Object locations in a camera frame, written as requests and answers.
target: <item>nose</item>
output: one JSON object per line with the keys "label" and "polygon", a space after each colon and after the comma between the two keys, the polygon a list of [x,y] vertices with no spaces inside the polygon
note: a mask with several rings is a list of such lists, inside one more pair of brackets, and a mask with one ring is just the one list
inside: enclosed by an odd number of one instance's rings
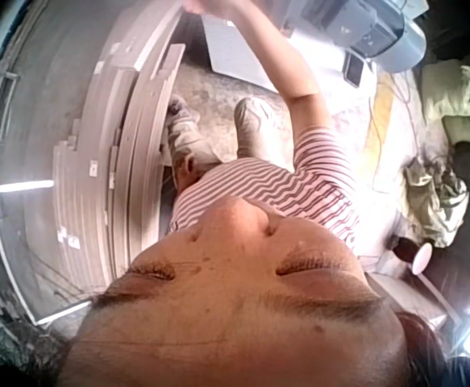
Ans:
{"label": "nose", "polygon": [[264,236],[269,216],[259,206],[241,198],[224,197],[216,201],[199,221],[200,238],[216,238],[230,242]]}

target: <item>concrete floor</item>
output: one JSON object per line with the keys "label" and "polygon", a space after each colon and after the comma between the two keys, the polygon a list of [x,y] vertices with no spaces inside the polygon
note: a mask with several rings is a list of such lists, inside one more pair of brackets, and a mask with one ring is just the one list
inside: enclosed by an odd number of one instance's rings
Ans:
{"label": "concrete floor", "polygon": [[[0,153],[0,181],[32,181],[52,178],[52,149],[68,137],[82,107],[99,52],[128,0],[51,0],[25,44],[15,72],[22,76],[11,107],[10,134]],[[205,40],[197,20],[184,19],[174,41],[188,44],[175,92],[202,114],[201,131],[210,138],[222,160],[235,158],[236,137],[232,122],[238,100],[248,95],[263,98],[280,118],[278,135],[283,154],[292,160],[292,132],[285,104],[275,93],[219,76],[210,71]],[[362,154],[377,160],[372,181],[363,179],[362,227],[358,255],[364,267],[374,269],[385,252],[385,241],[397,227],[402,211],[401,169],[415,156],[413,130],[418,143],[429,144],[427,153],[445,152],[444,134],[422,121],[422,112],[412,74],[396,78],[402,101],[395,91],[389,108],[386,136],[380,146],[369,141],[372,102],[337,114],[336,128],[356,163]],[[22,291],[41,317],[67,305],[73,296],[89,294],[73,289],[57,276],[59,246],[50,189],[2,198],[2,232],[9,239],[8,258],[19,277]],[[54,289],[65,289],[63,297]]]}

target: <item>closed eye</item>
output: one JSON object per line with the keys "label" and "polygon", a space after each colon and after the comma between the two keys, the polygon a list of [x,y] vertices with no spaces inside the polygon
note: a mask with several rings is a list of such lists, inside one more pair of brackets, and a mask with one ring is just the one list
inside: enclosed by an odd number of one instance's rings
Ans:
{"label": "closed eye", "polygon": [[307,272],[320,268],[341,269],[342,265],[334,263],[333,260],[323,259],[322,257],[288,258],[277,268],[276,275],[283,277],[289,274]]}
{"label": "closed eye", "polygon": [[171,264],[150,262],[140,266],[131,266],[127,270],[129,277],[150,277],[162,281],[171,281],[176,277],[176,271]]}

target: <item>eyelash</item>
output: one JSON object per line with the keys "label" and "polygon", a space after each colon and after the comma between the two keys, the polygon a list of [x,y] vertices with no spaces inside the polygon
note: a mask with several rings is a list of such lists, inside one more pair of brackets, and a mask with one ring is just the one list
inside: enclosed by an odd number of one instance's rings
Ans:
{"label": "eyelash", "polygon": [[316,268],[335,268],[333,264],[327,264],[326,261],[318,258],[307,258],[304,260],[287,260],[281,264],[276,270],[279,277],[288,276],[289,274],[306,272],[315,270]]}
{"label": "eyelash", "polygon": [[172,265],[159,262],[151,262],[144,266],[131,267],[127,271],[127,274],[152,277],[162,281],[171,281],[176,277],[176,272]]}

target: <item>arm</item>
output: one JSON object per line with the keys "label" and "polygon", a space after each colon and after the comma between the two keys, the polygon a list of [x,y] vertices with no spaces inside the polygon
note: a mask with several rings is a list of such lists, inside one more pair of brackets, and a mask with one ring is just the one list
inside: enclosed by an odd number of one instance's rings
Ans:
{"label": "arm", "polygon": [[191,0],[185,7],[237,26],[289,107],[296,144],[310,127],[331,127],[326,101],[305,60],[251,0]]}

